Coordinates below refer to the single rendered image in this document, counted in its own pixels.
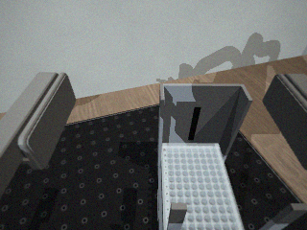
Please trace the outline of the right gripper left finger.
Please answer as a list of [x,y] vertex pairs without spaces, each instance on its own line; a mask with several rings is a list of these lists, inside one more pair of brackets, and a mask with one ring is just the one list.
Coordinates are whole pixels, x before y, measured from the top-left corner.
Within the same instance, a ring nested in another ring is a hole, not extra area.
[[75,105],[66,73],[37,73],[0,120],[0,198],[19,165],[44,170]]

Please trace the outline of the black flat base plate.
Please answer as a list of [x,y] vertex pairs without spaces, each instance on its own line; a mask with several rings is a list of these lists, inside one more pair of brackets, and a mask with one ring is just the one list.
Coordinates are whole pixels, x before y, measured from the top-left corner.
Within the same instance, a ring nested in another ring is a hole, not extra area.
[[[44,170],[19,165],[0,230],[158,230],[159,104],[66,124]],[[239,130],[224,161],[245,230],[303,203]]]

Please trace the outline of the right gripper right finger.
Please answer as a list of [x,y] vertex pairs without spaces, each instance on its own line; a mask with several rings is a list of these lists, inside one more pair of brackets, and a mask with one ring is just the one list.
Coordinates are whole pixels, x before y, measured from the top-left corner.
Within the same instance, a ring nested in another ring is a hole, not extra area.
[[276,74],[263,104],[307,171],[307,76]]

